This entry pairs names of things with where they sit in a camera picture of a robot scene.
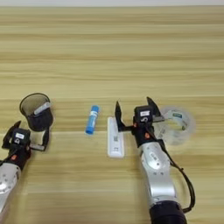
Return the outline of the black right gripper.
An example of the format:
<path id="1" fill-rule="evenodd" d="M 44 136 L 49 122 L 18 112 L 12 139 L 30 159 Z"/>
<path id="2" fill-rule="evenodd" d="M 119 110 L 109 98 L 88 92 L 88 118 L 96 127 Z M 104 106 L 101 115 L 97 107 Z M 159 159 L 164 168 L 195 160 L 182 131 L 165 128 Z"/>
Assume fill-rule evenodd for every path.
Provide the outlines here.
<path id="1" fill-rule="evenodd" d="M 152 114 L 154 115 L 149 121 L 142 119 L 140 121 L 133 117 L 133 124 L 126 126 L 122 121 L 122 111 L 119 102 L 115 104 L 115 119 L 119 132 L 130 131 L 136 139 L 137 147 L 143 144 L 158 142 L 155 136 L 153 123 L 161 123 L 165 119 L 161 116 L 158 105 L 150 98 L 146 97 L 147 102 L 152 106 Z"/>

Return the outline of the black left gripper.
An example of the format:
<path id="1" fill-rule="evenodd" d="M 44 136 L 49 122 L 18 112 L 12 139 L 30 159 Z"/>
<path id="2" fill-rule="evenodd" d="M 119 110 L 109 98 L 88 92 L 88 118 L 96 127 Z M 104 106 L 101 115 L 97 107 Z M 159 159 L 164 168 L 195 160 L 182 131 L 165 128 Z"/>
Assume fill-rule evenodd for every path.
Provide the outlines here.
<path id="1" fill-rule="evenodd" d="M 42 138 L 42 144 L 33 143 L 31 140 L 20 139 L 17 142 L 12 138 L 14 129 L 20 126 L 20 121 L 16 122 L 9 128 L 3 138 L 3 149 L 9 151 L 8 156 L 2 161 L 2 164 L 13 164 L 17 165 L 20 170 L 23 170 L 27 160 L 31 157 L 32 151 L 45 151 L 49 143 L 50 128 L 45 130 Z"/>

